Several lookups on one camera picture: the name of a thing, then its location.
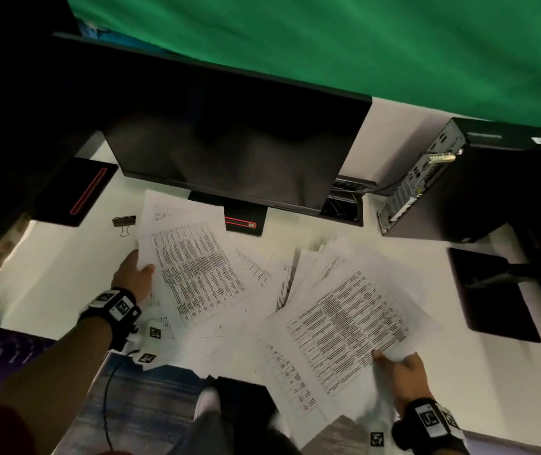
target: wrist-mounted device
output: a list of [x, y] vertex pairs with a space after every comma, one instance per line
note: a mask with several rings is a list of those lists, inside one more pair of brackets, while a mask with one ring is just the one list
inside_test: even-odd
[[439, 449], [469, 455], [464, 433], [454, 416], [434, 399], [411, 401], [405, 407], [403, 418], [392, 426], [391, 433], [399, 448], [411, 449], [415, 455], [430, 455]]
[[136, 298], [130, 290], [113, 288], [98, 295], [80, 314], [78, 321], [93, 316], [104, 318], [113, 330], [110, 349], [122, 351], [140, 314], [142, 310], [137, 307]]

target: green fabric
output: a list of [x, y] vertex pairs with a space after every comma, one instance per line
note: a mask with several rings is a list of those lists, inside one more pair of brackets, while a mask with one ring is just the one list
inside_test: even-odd
[[69, 0], [192, 58], [541, 126], [541, 0]]

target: computer tower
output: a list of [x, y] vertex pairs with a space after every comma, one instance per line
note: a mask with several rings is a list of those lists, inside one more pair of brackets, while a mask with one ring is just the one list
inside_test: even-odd
[[384, 236], [457, 243], [541, 219], [541, 128], [452, 118], [377, 216]]

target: pants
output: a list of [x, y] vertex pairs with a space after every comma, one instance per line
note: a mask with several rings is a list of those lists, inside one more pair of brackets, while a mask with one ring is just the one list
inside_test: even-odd
[[272, 455], [301, 455], [282, 433], [268, 429], [251, 440], [234, 441], [231, 425], [218, 412], [205, 412], [193, 421], [167, 455], [240, 455], [238, 452]]

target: person's left arm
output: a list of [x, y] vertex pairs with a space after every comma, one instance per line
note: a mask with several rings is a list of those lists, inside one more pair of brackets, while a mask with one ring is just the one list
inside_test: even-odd
[[[115, 273], [111, 287], [130, 290], [139, 303], [150, 293], [154, 267], [138, 271], [137, 262], [138, 252], [133, 251]], [[0, 406], [21, 417], [32, 433], [37, 454], [50, 454], [60, 442], [83, 405], [112, 339], [105, 319], [82, 319], [0, 385]]]

